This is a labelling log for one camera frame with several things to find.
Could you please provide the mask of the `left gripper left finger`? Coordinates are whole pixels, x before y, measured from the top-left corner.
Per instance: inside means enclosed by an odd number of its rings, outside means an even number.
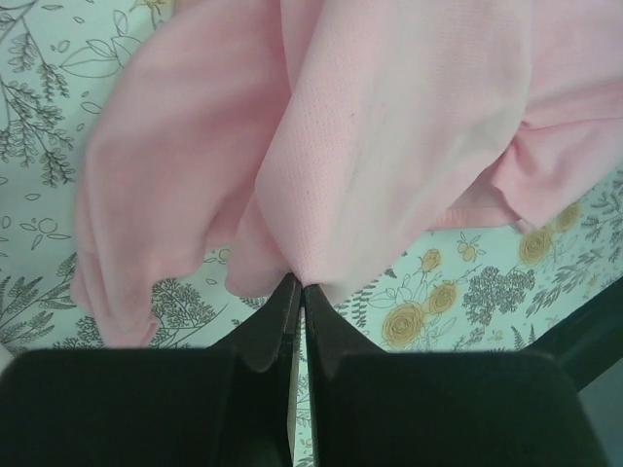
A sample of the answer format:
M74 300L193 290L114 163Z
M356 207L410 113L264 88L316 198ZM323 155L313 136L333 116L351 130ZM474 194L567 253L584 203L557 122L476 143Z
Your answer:
M36 350L1 376L5 466L289 466L302 287L207 348Z

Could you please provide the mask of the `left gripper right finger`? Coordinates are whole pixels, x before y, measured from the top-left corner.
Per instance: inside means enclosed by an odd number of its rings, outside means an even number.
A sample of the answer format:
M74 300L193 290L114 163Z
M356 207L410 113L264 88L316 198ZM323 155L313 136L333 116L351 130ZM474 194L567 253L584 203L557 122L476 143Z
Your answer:
M584 412L592 336L568 324L519 351L388 352L319 286L304 291L319 466L605 466Z

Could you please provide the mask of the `pink t shirt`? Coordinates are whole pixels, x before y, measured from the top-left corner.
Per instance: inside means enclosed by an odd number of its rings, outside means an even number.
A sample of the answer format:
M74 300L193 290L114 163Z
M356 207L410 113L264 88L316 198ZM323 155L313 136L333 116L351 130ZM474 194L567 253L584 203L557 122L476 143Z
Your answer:
M622 161L618 1L179 1L87 143L73 302L147 344L152 288L231 250L338 303L428 230L545 226Z

